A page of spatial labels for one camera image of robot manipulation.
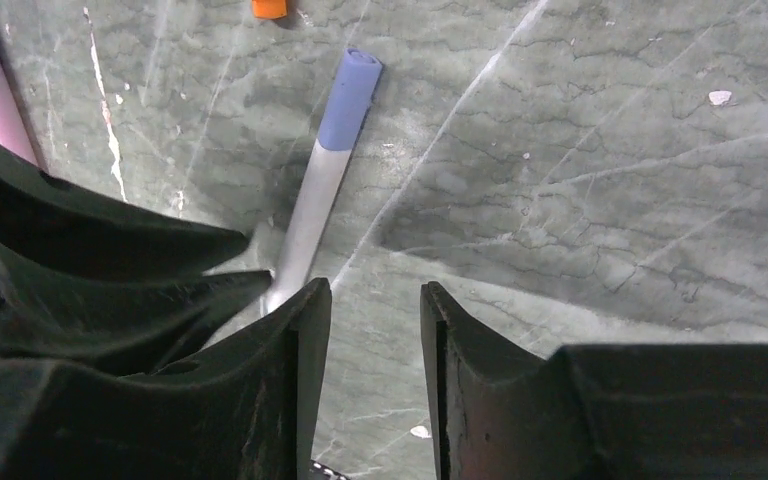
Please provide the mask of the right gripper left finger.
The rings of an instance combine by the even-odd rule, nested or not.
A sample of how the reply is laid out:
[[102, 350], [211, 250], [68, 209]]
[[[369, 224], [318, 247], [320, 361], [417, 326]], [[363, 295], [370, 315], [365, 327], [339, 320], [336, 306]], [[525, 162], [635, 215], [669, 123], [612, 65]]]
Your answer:
[[304, 479], [331, 325], [327, 280], [152, 374], [0, 359], [0, 479]]

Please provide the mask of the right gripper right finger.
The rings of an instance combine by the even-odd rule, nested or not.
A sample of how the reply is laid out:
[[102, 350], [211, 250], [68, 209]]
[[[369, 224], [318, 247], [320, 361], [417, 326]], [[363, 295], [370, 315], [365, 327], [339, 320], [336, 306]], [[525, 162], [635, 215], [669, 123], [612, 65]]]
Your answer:
[[574, 344], [540, 358], [420, 293], [440, 479], [768, 479], [768, 344]]

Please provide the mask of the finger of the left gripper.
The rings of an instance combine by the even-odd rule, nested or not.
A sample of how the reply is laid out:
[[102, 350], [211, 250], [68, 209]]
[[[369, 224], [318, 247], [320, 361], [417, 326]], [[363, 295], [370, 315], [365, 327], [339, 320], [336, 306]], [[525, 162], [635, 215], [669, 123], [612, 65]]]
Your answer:
[[0, 145], [0, 243], [61, 272], [125, 281], [203, 272], [243, 253], [250, 237], [107, 197]]
[[90, 280], [0, 243], [0, 359], [65, 359], [114, 375], [155, 372], [199, 351], [271, 282], [267, 271]]

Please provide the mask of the lavender capped teal marker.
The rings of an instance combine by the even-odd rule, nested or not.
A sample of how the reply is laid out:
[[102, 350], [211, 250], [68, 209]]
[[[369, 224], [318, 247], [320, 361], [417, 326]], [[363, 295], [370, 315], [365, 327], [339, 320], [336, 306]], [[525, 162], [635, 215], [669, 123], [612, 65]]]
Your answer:
[[308, 281], [334, 202], [371, 106], [383, 64], [356, 48], [344, 51], [311, 149], [280, 251], [262, 301], [268, 314]]

